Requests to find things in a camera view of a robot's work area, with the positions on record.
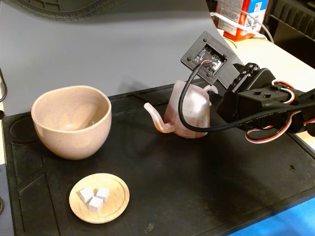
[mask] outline pink translucent teapot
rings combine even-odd
[[[207,133],[198,133],[187,129],[183,126],[178,115],[178,102],[185,84],[186,83],[183,81],[177,81],[175,83],[164,114],[164,122],[160,114],[150,103],[146,103],[144,108],[150,113],[153,123],[158,131],[162,133],[173,132],[181,137],[189,139],[201,138]],[[218,93],[215,86],[207,86],[205,88],[196,85],[189,86],[183,102],[183,115],[190,125],[198,127],[210,126],[211,103],[207,93],[209,90]]]

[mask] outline sugar cube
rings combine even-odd
[[[92,197],[92,200],[89,203],[89,210],[99,213],[103,207],[103,200],[101,198]]]
[[[103,202],[107,202],[108,197],[109,197],[109,189],[108,188],[98,188],[96,196],[98,198],[103,199]]]
[[[84,188],[80,191],[80,198],[84,203],[87,203],[92,197],[94,197],[94,193],[91,188]]]

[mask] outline wooden plate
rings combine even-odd
[[[99,213],[90,211],[88,203],[79,197],[79,191],[90,187],[94,195],[99,187],[109,189],[109,198]],[[70,207],[81,220],[93,224],[102,224],[116,219],[126,209],[129,202],[129,189],[125,182],[117,176],[105,173],[86,176],[75,184],[69,196]]]

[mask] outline red and white wire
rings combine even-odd
[[[295,114],[298,114],[300,113],[301,111],[297,111],[297,112],[293,112],[290,114],[289,116],[289,119],[287,121],[287,123],[284,125],[284,127],[282,129],[280,129],[277,133],[275,133],[274,135],[268,137],[268,138],[265,138],[265,139],[259,139],[259,140],[254,140],[254,139],[251,139],[250,137],[248,137],[248,134],[251,133],[251,132],[254,132],[254,131],[260,131],[261,129],[250,129],[246,132],[246,139],[253,143],[253,144],[263,144],[263,143],[267,143],[267,142],[270,142],[270,141],[273,141],[275,139],[277,139],[278,137],[280,137],[282,134],[284,134],[290,127],[291,123],[292,123],[292,117],[295,115]]]
[[[310,124],[310,123],[315,123],[315,118],[309,119],[309,120],[303,122],[304,126],[307,125],[307,124]]]
[[[212,62],[212,60],[204,60],[201,64],[203,65],[205,62]]]
[[[275,83],[280,83],[280,84],[284,84],[284,85],[286,85],[286,86],[288,86],[288,87],[290,87],[290,88],[294,88],[291,84],[289,84],[289,83],[287,83],[287,82],[284,82],[284,81],[281,81],[281,80],[273,80],[272,82],[271,82],[271,84],[272,85],[275,85]]]
[[[277,80],[274,80],[271,82],[272,85],[274,85],[275,83],[281,83],[281,84],[284,84],[284,85],[287,85],[288,87],[290,88],[294,88],[292,85],[288,84],[287,82],[284,82],[284,81],[277,81]],[[287,89],[287,88],[281,88],[282,91],[285,91],[285,92],[288,92],[290,93],[291,95],[291,98],[289,100],[287,100],[286,102],[284,102],[285,104],[290,104],[291,102],[294,101],[295,99],[295,94],[294,92],[292,92],[291,90]],[[291,123],[292,123],[292,117],[297,114],[297,113],[300,113],[301,111],[298,111],[298,112],[293,112],[291,113],[289,119],[288,119],[288,122],[284,125],[283,128],[281,128],[277,133],[275,133],[274,135],[268,137],[268,138],[265,138],[265,139],[259,139],[259,140],[254,140],[254,139],[251,139],[248,134],[251,133],[251,132],[255,132],[255,131],[261,131],[261,129],[258,129],[258,128],[254,128],[254,129],[250,129],[246,132],[246,135],[245,135],[245,138],[253,143],[253,144],[263,144],[263,143],[267,143],[267,142],[270,142],[270,141],[273,141],[275,139],[277,139],[278,137],[280,137],[282,134],[284,134],[290,127]],[[264,130],[268,130],[268,129],[271,129],[273,128],[272,125],[269,125],[267,127],[264,127],[263,129]]]

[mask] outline robotic arm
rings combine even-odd
[[[307,131],[315,137],[315,89],[301,92],[277,81],[269,69],[260,69],[255,63],[232,64],[235,58],[231,49],[207,32],[183,56],[182,63],[192,70],[179,102],[179,116],[186,128],[215,132],[238,127],[255,144],[275,140],[284,132]],[[185,121],[183,100],[196,75],[211,85],[219,80],[225,86],[224,96],[210,93],[210,101],[228,124],[203,128]],[[254,131],[259,137],[252,136]]]

